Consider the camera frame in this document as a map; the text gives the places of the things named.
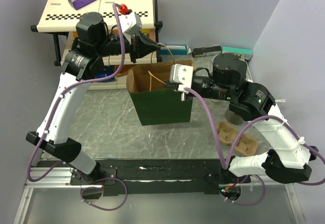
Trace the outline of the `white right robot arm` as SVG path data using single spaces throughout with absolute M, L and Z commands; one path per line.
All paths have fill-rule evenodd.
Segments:
M 269 142 L 271 148 L 262 154 L 224 156 L 219 136 L 214 133 L 226 182 L 248 175 L 266 175 L 282 184 L 311 185 L 309 163 L 319 158 L 319 152 L 292 129 L 270 91 L 246 79 L 247 68 L 246 62 L 231 53 L 214 56 L 206 76 L 197 76 L 191 65 L 173 63 L 167 87 L 181 93 L 182 100 L 192 96 L 202 105 L 206 99 L 227 101 L 229 110 L 246 122 L 246 128 L 256 128 Z

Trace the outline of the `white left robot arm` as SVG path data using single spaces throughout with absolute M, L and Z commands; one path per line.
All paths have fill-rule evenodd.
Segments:
M 102 174 L 100 164 L 89 157 L 79 142 L 69 138 L 75 113 L 91 83 L 105 82 L 118 74 L 125 55 L 131 62 L 160 47 L 145 36 L 139 15 L 133 11 L 115 15 L 118 35 L 109 32 L 103 16 L 89 12 L 76 25 L 77 37 L 62 64 L 59 86 L 42 124 L 26 140 L 82 172 L 88 184 Z

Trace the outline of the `brown green paper bag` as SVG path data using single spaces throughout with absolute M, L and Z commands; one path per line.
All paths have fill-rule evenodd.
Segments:
M 174 64 L 194 66 L 188 59 L 139 64 L 129 70 L 126 89 L 142 126 L 190 121 L 192 101 L 182 102 L 181 93 L 166 87 Z

